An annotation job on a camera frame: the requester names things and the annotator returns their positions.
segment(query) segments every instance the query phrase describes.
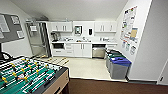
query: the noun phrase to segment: ceiling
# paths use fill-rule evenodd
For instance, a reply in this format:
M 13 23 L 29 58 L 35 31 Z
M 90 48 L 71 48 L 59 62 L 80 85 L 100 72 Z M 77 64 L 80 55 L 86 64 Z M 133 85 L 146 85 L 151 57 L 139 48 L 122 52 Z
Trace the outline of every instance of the ceiling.
M 128 0 L 10 0 L 31 17 L 51 21 L 116 20 Z

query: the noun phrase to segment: foosball table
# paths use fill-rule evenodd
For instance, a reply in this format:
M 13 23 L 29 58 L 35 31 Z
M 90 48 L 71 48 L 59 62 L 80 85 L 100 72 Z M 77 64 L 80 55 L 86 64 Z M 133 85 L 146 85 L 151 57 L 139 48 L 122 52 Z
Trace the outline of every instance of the foosball table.
M 68 82 L 67 67 L 37 59 L 19 57 L 0 65 L 0 94 L 68 94 Z

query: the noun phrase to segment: stainless steel refrigerator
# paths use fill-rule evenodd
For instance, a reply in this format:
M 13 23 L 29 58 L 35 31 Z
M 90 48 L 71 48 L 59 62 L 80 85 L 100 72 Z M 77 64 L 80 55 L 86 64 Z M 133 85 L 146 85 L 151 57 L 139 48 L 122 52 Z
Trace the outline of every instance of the stainless steel refrigerator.
M 51 57 L 46 23 L 26 22 L 26 29 L 33 55 Z

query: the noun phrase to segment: faucet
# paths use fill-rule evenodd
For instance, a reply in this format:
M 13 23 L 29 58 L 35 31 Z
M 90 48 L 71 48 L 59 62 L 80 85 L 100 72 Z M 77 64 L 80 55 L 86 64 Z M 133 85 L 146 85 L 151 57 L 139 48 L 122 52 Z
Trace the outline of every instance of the faucet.
M 85 37 L 83 37 L 83 40 L 85 40 Z

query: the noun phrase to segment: trash can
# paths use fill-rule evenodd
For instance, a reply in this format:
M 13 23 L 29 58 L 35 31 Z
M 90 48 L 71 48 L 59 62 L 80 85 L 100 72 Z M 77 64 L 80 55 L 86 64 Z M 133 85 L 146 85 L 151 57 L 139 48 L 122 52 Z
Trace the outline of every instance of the trash can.
M 111 63 L 110 58 L 115 58 L 115 57 L 123 57 L 123 58 L 125 58 L 125 56 L 123 56 L 121 53 L 112 53 L 112 54 L 110 54 L 109 57 L 108 57 L 108 60 L 106 60 L 106 61 L 108 61 L 107 62 L 107 70 L 108 70 L 109 73 L 110 73 L 110 68 L 111 68 L 111 66 L 110 66 L 110 63 Z
M 110 77 L 111 79 L 125 79 L 127 70 L 131 62 L 124 57 L 110 58 Z
M 106 67 L 109 68 L 110 66 L 110 58 L 111 57 L 118 57 L 118 56 L 123 56 L 119 51 L 115 51 L 115 50 L 110 50 L 110 51 L 106 51 Z

